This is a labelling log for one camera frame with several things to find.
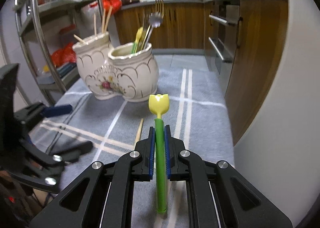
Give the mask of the silver metal fork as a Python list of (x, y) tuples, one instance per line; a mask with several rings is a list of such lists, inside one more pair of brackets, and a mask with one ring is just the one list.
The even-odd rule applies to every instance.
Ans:
[(149, 15), (150, 13), (147, 10), (143, 11), (143, 26), (142, 26), (142, 34), (140, 36), (139, 42), (137, 44), (136, 52), (139, 52), (143, 47), (143, 41), (149, 26)]

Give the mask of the bamboo chopstick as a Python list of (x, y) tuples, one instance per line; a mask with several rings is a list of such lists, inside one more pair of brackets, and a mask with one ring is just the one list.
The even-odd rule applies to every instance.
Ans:
[(73, 37), (80, 43), (88, 45), (88, 42), (84, 41), (84, 39), (81, 39), (79, 36), (77, 36), (76, 34), (73, 34)]
[(94, 13), (94, 16), (93, 16), (93, 21), (94, 21), (94, 35), (96, 37), (97, 36), (97, 17), (96, 17), (95, 13)]
[(103, 17), (102, 17), (102, 22), (101, 22), (101, 33), (104, 32), (104, 27), (105, 27), (105, 17), (106, 17), (106, 10), (103, 9)]
[(105, 33), (105, 32), (107, 31), (107, 27), (108, 27), (108, 23), (109, 23), (111, 14), (112, 14), (112, 10), (113, 10), (113, 7), (110, 6), (109, 9), (108, 9), (108, 14), (107, 14), (106, 20), (105, 20), (105, 25), (104, 25), (103, 33)]
[(141, 134), (142, 134), (142, 128), (143, 128), (143, 123), (144, 123), (144, 119), (140, 120), (139, 126), (138, 126), (138, 130), (136, 133), (136, 138), (135, 138), (135, 145), (138, 141), (140, 141), (141, 138)]

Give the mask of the gold metal fork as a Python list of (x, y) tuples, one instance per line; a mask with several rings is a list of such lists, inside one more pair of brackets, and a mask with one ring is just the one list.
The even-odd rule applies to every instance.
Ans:
[(148, 9), (147, 11), (150, 13), (150, 15), (155, 12), (160, 12), (162, 14), (162, 16), (164, 17), (164, 2), (163, 2), (163, 0), (155, 0), (155, 9), (154, 10)]

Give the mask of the wooden base cabinets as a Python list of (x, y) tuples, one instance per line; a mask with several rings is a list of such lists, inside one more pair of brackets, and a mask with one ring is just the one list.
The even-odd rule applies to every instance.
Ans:
[[(168, 2), (163, 24), (151, 37), (160, 49), (202, 50), (210, 32), (214, 2)], [(287, 32), (287, 0), (231, 0), (240, 4), (236, 52), (225, 93), (234, 143), (242, 138), (261, 108), (276, 76)]]

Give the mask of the red plastic bag lower shelf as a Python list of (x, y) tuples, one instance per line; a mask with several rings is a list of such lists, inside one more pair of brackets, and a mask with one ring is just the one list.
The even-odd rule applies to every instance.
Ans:
[(58, 49), (51, 54), (55, 67), (61, 67), (66, 63), (76, 63), (76, 54), (72, 49), (73, 43), (69, 42), (64, 48)]

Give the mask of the grey plaid table cloth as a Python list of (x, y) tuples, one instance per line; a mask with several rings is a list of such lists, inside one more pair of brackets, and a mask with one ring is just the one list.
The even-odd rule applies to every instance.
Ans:
[[(200, 55), (157, 55), (158, 93), (168, 94), (170, 108), (163, 115), (173, 137), (204, 160), (234, 161), (233, 139), (219, 81)], [(32, 132), (32, 142), (44, 152), (55, 152), (86, 140), (93, 150), (68, 166), (60, 186), (65, 188), (91, 162), (114, 162), (134, 149), (136, 139), (147, 138), (155, 116), (147, 102), (132, 103), (121, 96), (100, 101), (79, 80), (60, 99), (71, 104), (69, 115), (43, 120)], [(156, 184), (136, 182), (132, 227), (188, 227), (184, 182), (168, 184), (168, 210), (156, 212)]]

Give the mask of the metal storage shelf rack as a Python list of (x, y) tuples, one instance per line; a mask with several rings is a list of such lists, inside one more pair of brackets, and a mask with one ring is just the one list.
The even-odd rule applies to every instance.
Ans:
[(22, 50), (20, 63), (29, 69), (19, 84), (27, 96), (34, 93), (27, 85), (35, 84), (41, 93), (38, 99), (53, 105), (79, 79), (76, 66), (59, 70), (51, 54), (69, 42), (76, 43), (73, 34), (80, 38), (93, 34), (93, 17), (85, 14), (90, 4), (95, 4), (95, 11), (99, 11), (100, 0), (14, 0)]

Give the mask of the silver metal spoon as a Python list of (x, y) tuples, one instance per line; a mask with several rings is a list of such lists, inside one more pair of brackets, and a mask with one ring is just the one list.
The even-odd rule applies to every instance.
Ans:
[(154, 28), (158, 28), (163, 21), (163, 16), (160, 12), (152, 13), (149, 17), (149, 26), (145, 34), (145, 38), (142, 44), (142, 50), (146, 49), (148, 42), (151, 38), (151, 34)]

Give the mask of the green yellow tulip spoon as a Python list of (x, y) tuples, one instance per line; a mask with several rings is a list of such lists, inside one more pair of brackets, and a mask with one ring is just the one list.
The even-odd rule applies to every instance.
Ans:
[(165, 135), (162, 116), (169, 110), (169, 95), (157, 94), (149, 97), (149, 110), (155, 118), (155, 166), (157, 213), (167, 211), (167, 163), (165, 156)]

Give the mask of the built-in steel oven drawers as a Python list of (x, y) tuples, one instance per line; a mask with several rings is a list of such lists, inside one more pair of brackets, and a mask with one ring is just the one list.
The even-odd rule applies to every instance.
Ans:
[(217, 73), (223, 91), (232, 72), (240, 20), (240, 4), (231, 1), (214, 2), (214, 9), (208, 15), (206, 59), (209, 69)]

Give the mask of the white ceramic double utensil holder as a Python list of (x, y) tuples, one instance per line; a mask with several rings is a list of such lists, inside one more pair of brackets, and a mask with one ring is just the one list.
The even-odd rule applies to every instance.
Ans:
[(98, 100), (122, 96), (143, 102), (158, 88), (159, 68), (152, 45), (132, 54), (133, 43), (112, 46), (109, 33), (99, 33), (72, 46), (81, 79)]

